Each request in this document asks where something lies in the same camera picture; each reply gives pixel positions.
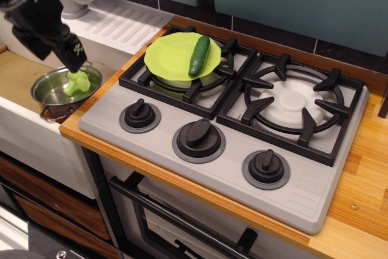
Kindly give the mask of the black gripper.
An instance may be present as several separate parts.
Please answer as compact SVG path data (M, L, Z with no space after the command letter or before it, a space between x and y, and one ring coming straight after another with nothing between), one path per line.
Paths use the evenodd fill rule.
M87 55L79 38L62 23L59 0L2 0L12 33L34 56L45 60L52 50L70 72L77 72Z

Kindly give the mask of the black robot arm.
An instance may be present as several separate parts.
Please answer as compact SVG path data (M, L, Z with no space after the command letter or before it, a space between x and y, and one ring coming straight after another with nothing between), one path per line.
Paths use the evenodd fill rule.
M4 18L24 47L41 60L54 53L75 73L87 55L79 38L62 22L63 8L60 0L1 0Z

